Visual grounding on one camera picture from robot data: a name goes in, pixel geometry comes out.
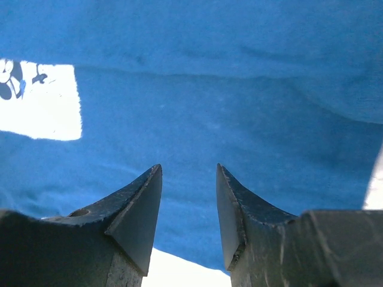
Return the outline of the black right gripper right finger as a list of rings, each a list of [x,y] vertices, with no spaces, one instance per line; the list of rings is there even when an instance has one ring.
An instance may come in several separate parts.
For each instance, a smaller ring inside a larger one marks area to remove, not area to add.
[[[232,286],[381,286],[382,212],[294,216],[216,171],[224,265]]]

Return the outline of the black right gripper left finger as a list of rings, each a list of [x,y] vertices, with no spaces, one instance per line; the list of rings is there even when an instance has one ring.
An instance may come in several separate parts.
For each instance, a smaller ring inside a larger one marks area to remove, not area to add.
[[[140,286],[148,274],[162,168],[68,216],[1,210],[2,286]]]

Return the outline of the dark blue printed t-shirt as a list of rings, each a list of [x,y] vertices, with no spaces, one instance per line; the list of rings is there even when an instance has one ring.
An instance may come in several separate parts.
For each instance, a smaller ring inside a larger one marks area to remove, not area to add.
[[[2,1],[1,207],[65,216],[163,170],[155,247],[223,269],[222,164],[290,213],[361,209],[381,1]]]

